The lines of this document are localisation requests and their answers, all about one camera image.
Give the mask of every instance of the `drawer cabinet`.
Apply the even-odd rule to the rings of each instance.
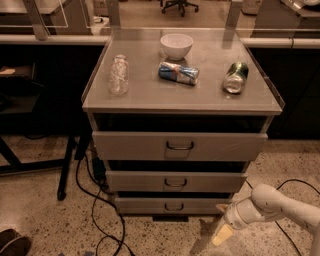
[[[119,213],[218,214],[216,205],[230,203],[241,189],[273,116],[282,110],[237,36],[226,36],[229,32],[183,30],[195,39],[183,60],[200,70],[195,86],[156,75],[164,61],[160,35],[181,31],[113,32],[88,83],[83,109]],[[119,52],[130,63],[129,91],[114,96],[106,87],[107,70]],[[230,95],[221,84],[238,59],[250,72],[241,95]]]

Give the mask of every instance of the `terrazzo floor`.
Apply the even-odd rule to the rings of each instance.
[[[30,141],[20,136],[4,136],[23,162],[64,156],[64,137]],[[91,169],[92,151],[87,151]],[[0,155],[0,165],[6,164]],[[121,237],[121,221],[106,203],[85,194],[76,183],[78,161],[72,160],[67,196],[57,200],[60,170],[0,177],[0,230],[14,228],[32,239],[29,256],[113,255],[117,244],[105,233]],[[279,186],[288,179],[301,179],[320,188],[320,141],[269,140],[248,169],[252,186],[266,183]],[[78,172],[83,188],[96,195],[99,188],[88,175],[85,159]],[[234,200],[247,197],[245,183]],[[319,195],[309,186],[289,182],[281,192],[296,200],[320,207]],[[211,243],[218,216],[189,217],[188,222],[155,222],[151,217],[124,217],[125,243],[137,256],[294,256],[298,255],[274,222],[255,223],[219,247]],[[301,255],[309,255],[311,235],[288,219],[279,224],[292,238]],[[123,246],[118,255],[130,255]]]

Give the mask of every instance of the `cabinet top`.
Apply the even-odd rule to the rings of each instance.
[[[160,38],[183,33],[193,38],[191,51],[181,61],[166,59]],[[108,92],[112,59],[123,54],[129,62],[129,91],[123,96]],[[195,86],[160,78],[161,61],[198,68]],[[244,91],[231,95],[222,81],[236,61],[248,64]],[[116,29],[94,71],[83,103],[86,112],[100,113],[186,113],[278,115],[281,107],[239,37],[230,30],[216,29]]]

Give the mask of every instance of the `soda can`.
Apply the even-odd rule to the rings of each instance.
[[[161,62],[159,65],[158,75],[163,79],[178,83],[196,85],[198,82],[199,69],[169,62]]]
[[[229,68],[224,80],[223,89],[232,94],[240,94],[247,82],[249,68],[244,62],[235,62]]]

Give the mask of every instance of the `metal handle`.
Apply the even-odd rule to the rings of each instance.
[[[184,179],[184,183],[183,184],[169,184],[167,179],[164,179],[164,184],[168,187],[174,187],[174,188],[178,188],[178,187],[184,187],[186,186],[188,183],[187,179]]]
[[[167,204],[164,204],[164,208],[165,208],[167,211],[170,211],[170,212],[178,212],[178,211],[182,211],[182,210],[183,210],[184,205],[183,205],[183,203],[181,203],[181,207],[180,207],[180,208],[170,209],[170,208],[168,208]]]
[[[191,144],[188,147],[173,147],[173,146],[170,146],[170,142],[167,141],[166,146],[168,149],[171,149],[171,150],[191,150],[194,148],[194,143],[193,141],[191,141]]]

